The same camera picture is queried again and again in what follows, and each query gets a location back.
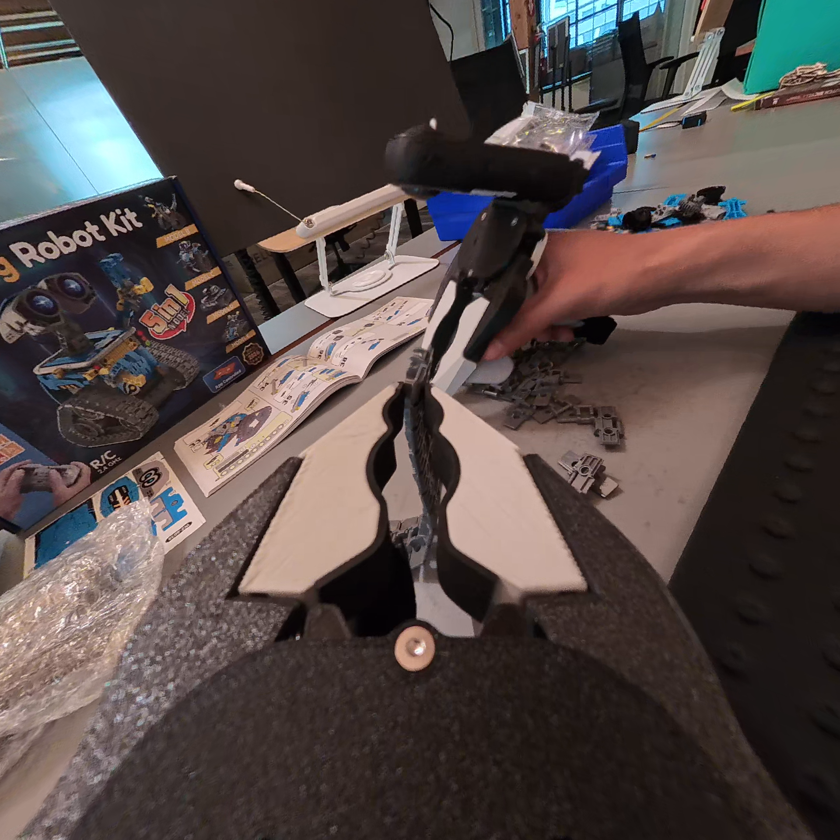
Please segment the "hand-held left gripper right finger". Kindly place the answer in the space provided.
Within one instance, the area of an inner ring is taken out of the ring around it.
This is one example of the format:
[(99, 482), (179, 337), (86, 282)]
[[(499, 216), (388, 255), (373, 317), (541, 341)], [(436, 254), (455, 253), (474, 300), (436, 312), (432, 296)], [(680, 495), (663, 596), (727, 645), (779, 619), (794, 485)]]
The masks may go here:
[(437, 534), (438, 579), (477, 621), (501, 603), (587, 591), (546, 494), (503, 434), (433, 385), (425, 387), (425, 480)]

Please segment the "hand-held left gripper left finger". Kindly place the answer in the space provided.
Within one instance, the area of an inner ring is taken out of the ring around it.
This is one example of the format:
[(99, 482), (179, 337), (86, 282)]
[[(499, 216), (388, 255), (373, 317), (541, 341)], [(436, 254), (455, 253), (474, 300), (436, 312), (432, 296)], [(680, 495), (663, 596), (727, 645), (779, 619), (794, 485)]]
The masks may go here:
[(304, 598), (372, 557), (389, 522), (402, 385), (388, 385), (302, 453), (239, 583), (241, 595)]

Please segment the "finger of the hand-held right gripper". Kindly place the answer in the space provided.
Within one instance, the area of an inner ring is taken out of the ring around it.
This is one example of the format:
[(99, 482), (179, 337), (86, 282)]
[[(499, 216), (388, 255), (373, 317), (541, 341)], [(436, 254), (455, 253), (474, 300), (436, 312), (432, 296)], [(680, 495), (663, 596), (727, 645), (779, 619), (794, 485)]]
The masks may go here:
[(463, 288), (447, 287), (437, 300), (432, 312), (420, 350), (420, 368), (438, 368), (455, 338), (463, 314)]
[(432, 375), (432, 385), (439, 390), (453, 395), (465, 384), (498, 385), (513, 371), (509, 356), (494, 361), (472, 361), (465, 356), (488, 306), (485, 297), (477, 296), (460, 314), (454, 335)]

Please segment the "pile of grey track links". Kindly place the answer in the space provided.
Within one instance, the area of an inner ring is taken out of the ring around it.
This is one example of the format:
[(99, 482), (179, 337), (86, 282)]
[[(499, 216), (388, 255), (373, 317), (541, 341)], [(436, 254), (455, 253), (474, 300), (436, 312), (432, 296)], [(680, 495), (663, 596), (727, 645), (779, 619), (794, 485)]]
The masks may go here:
[(584, 344), (581, 338), (531, 342), (504, 361), (496, 381), (475, 372), (466, 388), (505, 403), (504, 425), (510, 430), (519, 430), (528, 421), (588, 427), (605, 450), (619, 451), (625, 443), (625, 427), (615, 407), (584, 403), (568, 390), (582, 383), (567, 363)]

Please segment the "person's right forearm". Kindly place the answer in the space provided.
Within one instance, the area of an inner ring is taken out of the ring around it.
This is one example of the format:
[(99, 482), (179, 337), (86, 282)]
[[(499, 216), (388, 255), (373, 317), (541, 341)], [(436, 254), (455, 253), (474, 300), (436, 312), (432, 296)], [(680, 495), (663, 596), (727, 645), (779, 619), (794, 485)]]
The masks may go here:
[(618, 236), (590, 279), (616, 314), (684, 303), (838, 313), (839, 206)]

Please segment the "grey desk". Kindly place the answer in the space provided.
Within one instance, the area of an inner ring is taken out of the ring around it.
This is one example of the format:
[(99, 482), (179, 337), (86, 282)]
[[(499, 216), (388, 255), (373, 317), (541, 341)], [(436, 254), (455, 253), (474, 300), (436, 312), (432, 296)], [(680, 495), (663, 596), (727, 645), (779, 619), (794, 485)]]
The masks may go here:
[[(653, 203), (668, 193), (726, 185), (751, 215), (838, 201), (836, 100), (769, 111), (709, 111), (704, 127), (640, 133), (637, 154), (614, 199)], [(622, 453), (610, 459), (622, 492), (603, 502), (621, 529), (666, 580), (739, 433), (776, 346), (787, 311), (689, 304), (618, 318), (602, 348), (572, 364), (583, 374), (583, 398), (605, 399), (626, 425)], [(264, 455), (211, 497), (202, 498), (183, 466), (171, 461), (195, 495), (206, 524), (166, 555), (164, 579), (240, 502), (276, 469), (405, 369), (407, 350), (383, 360), (370, 377), (325, 403), (300, 432)], [(501, 426), (501, 410), (471, 395), (458, 399), (496, 428), (555, 465), (567, 448), (584, 448), (580, 427)], [(55, 786), (76, 751), (96, 705), (53, 721), (2, 780), (2, 838), (15, 838)]]

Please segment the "person's right hand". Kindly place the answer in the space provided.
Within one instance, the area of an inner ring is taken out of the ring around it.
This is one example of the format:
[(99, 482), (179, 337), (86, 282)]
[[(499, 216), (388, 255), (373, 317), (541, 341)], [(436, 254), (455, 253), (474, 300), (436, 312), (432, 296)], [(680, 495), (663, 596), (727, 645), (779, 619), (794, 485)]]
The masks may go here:
[(566, 324), (605, 316), (615, 307), (607, 269), (613, 240), (591, 230), (550, 234), (534, 271), (535, 290), (493, 339), (483, 361), (496, 361), (532, 340), (567, 340)]

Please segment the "clear plastic bags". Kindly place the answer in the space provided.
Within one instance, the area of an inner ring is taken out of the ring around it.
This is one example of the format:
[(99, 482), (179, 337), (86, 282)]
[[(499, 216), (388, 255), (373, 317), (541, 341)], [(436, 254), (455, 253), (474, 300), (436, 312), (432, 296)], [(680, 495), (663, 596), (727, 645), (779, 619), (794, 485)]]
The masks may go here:
[(484, 142), (511, 148), (564, 154), (590, 168), (598, 156), (592, 151), (594, 112), (566, 112), (528, 101), (521, 115), (500, 126)]

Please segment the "white book stand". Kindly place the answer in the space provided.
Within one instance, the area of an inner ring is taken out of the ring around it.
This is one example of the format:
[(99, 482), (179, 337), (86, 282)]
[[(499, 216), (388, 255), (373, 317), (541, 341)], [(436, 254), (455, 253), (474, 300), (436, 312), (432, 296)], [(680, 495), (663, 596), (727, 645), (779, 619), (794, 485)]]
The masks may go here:
[[(274, 256), (281, 256), (302, 246), (315, 244), (322, 290), (307, 298), (304, 303), (328, 319), (341, 318), (439, 265), (436, 258), (396, 253), (404, 202), (407, 199), (408, 195), (399, 186), (384, 185), (346, 203), (324, 208), (299, 219), (296, 227), (264, 239), (259, 245)], [(327, 268), (327, 236), (387, 208), (392, 208), (393, 213), (383, 259), (339, 281), (331, 282)]]

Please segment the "blue storage bin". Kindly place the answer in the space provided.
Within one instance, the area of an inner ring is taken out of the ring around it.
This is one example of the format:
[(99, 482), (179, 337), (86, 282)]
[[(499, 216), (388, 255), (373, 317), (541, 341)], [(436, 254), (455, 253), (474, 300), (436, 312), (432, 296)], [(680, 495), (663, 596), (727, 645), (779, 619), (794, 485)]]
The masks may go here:
[[(583, 189), (544, 223), (547, 230), (570, 229), (612, 200), (614, 186), (627, 175), (627, 146), (622, 124), (594, 131), (591, 150), (598, 157)], [(427, 210), (441, 241), (463, 239), (490, 203), (490, 196), (443, 192), (427, 200)]]

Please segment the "instruction booklet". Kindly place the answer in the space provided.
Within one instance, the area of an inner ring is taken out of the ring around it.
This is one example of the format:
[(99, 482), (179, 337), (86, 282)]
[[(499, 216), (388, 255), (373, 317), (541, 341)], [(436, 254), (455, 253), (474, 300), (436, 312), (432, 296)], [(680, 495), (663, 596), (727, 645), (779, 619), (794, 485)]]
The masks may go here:
[(179, 438), (175, 453), (210, 497), (287, 437), (331, 395), (363, 381), (383, 355), (421, 335), (432, 299), (396, 297), (320, 334), (305, 354), (267, 367), (219, 413)]

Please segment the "black office chair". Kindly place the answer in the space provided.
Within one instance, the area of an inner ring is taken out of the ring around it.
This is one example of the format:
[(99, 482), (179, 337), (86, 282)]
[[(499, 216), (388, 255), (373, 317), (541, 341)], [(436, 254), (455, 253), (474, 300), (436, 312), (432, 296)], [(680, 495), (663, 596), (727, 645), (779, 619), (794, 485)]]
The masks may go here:
[(674, 93), (678, 70), (698, 57), (663, 55), (649, 59), (646, 43), (658, 43), (662, 33), (660, 10), (641, 18), (634, 12), (617, 30), (599, 38), (591, 48), (590, 103), (586, 112), (597, 112), (595, 126), (602, 128), (629, 119), (648, 104)]

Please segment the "pile of small coloured bricks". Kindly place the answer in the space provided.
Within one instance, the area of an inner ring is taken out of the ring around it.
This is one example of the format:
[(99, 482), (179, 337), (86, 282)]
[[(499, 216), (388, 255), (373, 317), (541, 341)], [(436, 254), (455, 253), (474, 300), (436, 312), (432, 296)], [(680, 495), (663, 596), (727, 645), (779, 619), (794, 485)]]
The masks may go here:
[(692, 193), (675, 193), (656, 205), (631, 210), (613, 207), (594, 217), (590, 228), (603, 232), (639, 235), (699, 224), (747, 217), (744, 201), (730, 196), (724, 185), (709, 185)]

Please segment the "wooden board stand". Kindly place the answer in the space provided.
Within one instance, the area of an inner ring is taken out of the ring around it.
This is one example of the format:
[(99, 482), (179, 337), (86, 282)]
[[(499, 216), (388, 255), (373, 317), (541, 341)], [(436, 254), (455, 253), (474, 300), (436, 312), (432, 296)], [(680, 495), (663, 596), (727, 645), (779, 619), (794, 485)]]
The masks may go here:
[(732, 1), (686, 2), (679, 55), (697, 52), (698, 56), (689, 58), (678, 71), (676, 81), (683, 98), (698, 94), (711, 80), (731, 9)]

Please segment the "black partition panel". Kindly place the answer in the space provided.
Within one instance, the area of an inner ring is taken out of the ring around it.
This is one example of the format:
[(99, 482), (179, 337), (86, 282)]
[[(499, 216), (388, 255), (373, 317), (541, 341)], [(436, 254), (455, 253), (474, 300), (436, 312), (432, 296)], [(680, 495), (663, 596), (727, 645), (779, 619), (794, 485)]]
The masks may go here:
[(420, 1), (55, 1), (221, 256), (387, 183), (385, 147), (469, 119)]

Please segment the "blue sticker sheet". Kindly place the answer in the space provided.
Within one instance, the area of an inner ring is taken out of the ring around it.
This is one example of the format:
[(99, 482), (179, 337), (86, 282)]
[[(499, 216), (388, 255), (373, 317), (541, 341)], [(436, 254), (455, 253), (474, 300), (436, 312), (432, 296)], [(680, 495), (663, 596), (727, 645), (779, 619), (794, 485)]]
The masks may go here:
[(24, 577), (94, 531), (115, 511), (136, 502), (150, 507), (152, 533), (169, 552), (205, 523), (205, 517), (161, 453), (95, 492), (25, 541)]

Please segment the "crumpled clear plastic bag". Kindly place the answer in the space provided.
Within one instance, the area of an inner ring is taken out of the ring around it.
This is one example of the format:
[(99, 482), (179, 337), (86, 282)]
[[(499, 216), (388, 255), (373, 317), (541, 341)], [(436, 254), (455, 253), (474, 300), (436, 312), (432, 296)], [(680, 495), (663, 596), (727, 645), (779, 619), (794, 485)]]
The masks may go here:
[(47, 725), (100, 697), (159, 590), (164, 556), (139, 500), (2, 595), (2, 775)]

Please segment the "robot kit box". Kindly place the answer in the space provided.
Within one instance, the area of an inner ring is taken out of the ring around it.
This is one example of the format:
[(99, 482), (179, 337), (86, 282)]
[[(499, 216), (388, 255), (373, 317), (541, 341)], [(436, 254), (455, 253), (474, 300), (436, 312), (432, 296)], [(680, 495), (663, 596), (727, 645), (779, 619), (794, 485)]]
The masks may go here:
[(1, 226), (2, 529), (34, 527), (270, 351), (174, 177)]

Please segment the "brown flat box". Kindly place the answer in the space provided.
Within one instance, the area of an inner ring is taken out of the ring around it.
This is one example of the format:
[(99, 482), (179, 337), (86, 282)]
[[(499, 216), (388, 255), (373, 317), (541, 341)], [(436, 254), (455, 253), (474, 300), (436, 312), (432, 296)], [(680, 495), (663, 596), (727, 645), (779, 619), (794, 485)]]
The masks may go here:
[(817, 80), (769, 92), (752, 104), (755, 111), (839, 98), (839, 77)]

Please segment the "teal bin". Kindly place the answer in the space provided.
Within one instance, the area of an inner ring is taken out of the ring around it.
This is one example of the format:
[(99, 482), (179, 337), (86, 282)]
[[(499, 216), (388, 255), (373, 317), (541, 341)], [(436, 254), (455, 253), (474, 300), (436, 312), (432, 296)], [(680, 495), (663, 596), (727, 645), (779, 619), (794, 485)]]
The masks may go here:
[(839, 68), (839, 2), (762, 1), (744, 93), (774, 90), (786, 73), (816, 62)]

